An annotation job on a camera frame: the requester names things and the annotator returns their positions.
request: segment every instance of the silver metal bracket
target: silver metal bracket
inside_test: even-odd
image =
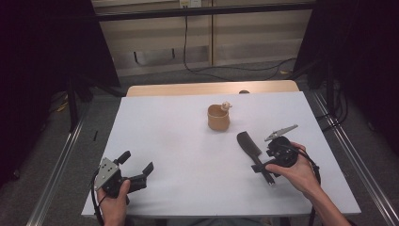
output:
[[[287,127],[287,128],[282,128],[282,129],[280,129],[280,130],[278,130],[278,131],[274,131],[274,132],[273,132],[271,135],[269,135],[269,137],[267,137],[264,141],[269,141],[269,140],[275,139],[275,138],[277,138],[277,137],[279,137],[279,136],[281,136],[281,135],[283,135],[283,134],[285,134],[285,133],[290,132],[291,130],[295,129],[296,127],[298,127],[297,124],[295,124],[295,125],[293,125],[293,126],[290,126],[290,127]]]
[[[119,169],[120,167],[117,164],[108,158],[103,158],[97,179],[94,183],[94,189],[96,191],[100,189]]]

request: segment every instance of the black brush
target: black brush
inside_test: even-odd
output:
[[[258,148],[258,146],[256,146],[247,131],[239,133],[237,135],[237,141],[238,144],[240,144],[241,148],[244,150],[244,152],[246,152],[246,154],[252,159],[255,165],[263,164],[258,157],[262,153],[262,151]],[[268,184],[273,185],[275,183],[274,179],[266,169],[262,169],[261,173]]]

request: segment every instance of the forearm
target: forearm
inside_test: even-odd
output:
[[[337,206],[335,206],[335,204],[331,201],[329,196],[321,187],[307,192],[305,196],[311,201],[311,204],[313,205],[324,225],[350,225]]]

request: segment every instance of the gray floor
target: gray floor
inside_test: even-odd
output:
[[[264,68],[275,65],[275,62],[238,65],[239,67]],[[289,71],[294,62],[289,61],[282,65],[281,71]],[[275,71],[248,72],[233,69],[212,69],[204,73],[217,74],[233,81],[264,80],[272,76]],[[274,79],[282,79],[286,75],[277,74]],[[124,76],[120,79],[122,90],[132,85],[191,83],[191,82],[218,82],[223,81],[204,74],[193,74],[188,71],[169,73],[152,73],[142,76]],[[308,98],[315,116],[322,115],[314,97],[315,91],[309,90],[306,78],[296,81]],[[113,121],[118,112],[120,98],[112,97],[100,90],[94,89],[94,100],[90,104],[80,104],[79,109],[87,109],[80,133],[72,147],[66,168],[59,175],[59,184],[55,194],[50,197],[48,209],[43,210],[45,215],[38,225],[97,225],[96,220],[84,218],[80,213],[88,195],[88,182],[96,169],[103,154]],[[48,119],[35,149],[26,158],[21,168],[21,179],[9,182],[0,190],[0,225],[25,225],[42,190],[49,180],[58,157],[64,148],[69,136],[69,112],[65,109],[54,112]],[[321,121],[321,128],[327,126]],[[399,179],[398,156],[388,147],[384,138],[369,129],[367,119],[361,114],[356,105],[350,102],[349,116],[343,124],[343,129],[350,137],[359,155],[381,186],[384,193],[395,209],[399,209]],[[342,145],[335,137],[333,130],[325,132],[328,144],[339,162],[346,180],[357,199],[361,214],[349,216],[358,225],[386,225],[385,219],[375,205],[358,173],[349,161]],[[307,224],[307,218],[292,218],[293,225]],[[137,219],[137,225],[154,225],[152,219]]]

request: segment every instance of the metal bar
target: metal bar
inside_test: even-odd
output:
[[[51,201],[53,200],[54,195],[56,194],[56,189],[60,182],[61,176],[64,172],[64,169],[67,166],[68,159],[73,150],[74,144],[79,137],[80,130],[82,129],[83,120],[88,112],[88,104],[84,105],[82,110],[82,114],[80,117],[80,121],[75,126],[74,130],[68,136],[68,139],[62,149],[61,156],[58,158],[56,162],[56,166],[53,169],[53,172],[50,176],[49,181],[47,182],[46,187],[44,188],[39,201],[36,203],[35,209],[33,210],[29,221],[27,221],[26,226],[40,226],[44,218],[47,214],[47,211],[50,207]]]
[[[233,7],[208,7],[208,8],[172,8],[162,10],[122,12],[122,13],[99,13],[96,15],[74,15],[68,17],[51,18],[53,22],[105,22],[105,21],[123,21],[150,18],[167,18],[167,17],[183,17],[183,16],[202,16],[216,14],[233,14],[233,13],[250,13],[250,12],[267,12],[267,11],[290,11],[313,9],[316,6],[327,6],[316,2],[301,3],[283,3],[283,4],[266,4],[266,5],[249,5],[249,6],[233,6]]]
[[[326,108],[326,100],[320,93],[313,93],[313,97],[316,100],[317,104],[319,105],[320,109],[324,114],[328,113]],[[336,124],[337,120],[335,118],[328,117],[328,123],[330,125]],[[399,225],[399,217],[396,213],[396,210],[391,205],[390,200],[385,195],[384,191],[376,182],[373,175],[367,169],[366,165],[364,164],[363,160],[358,154],[358,151],[353,146],[352,142],[350,141],[349,137],[346,135],[345,131],[340,125],[334,126],[333,128],[334,134],[341,143],[343,150],[346,152],[349,160],[351,161],[355,171],[358,173],[359,178],[364,183],[364,186],[368,190],[370,196],[372,197],[373,201],[375,202],[376,207],[380,211],[382,217],[387,222],[387,225],[395,226]]]

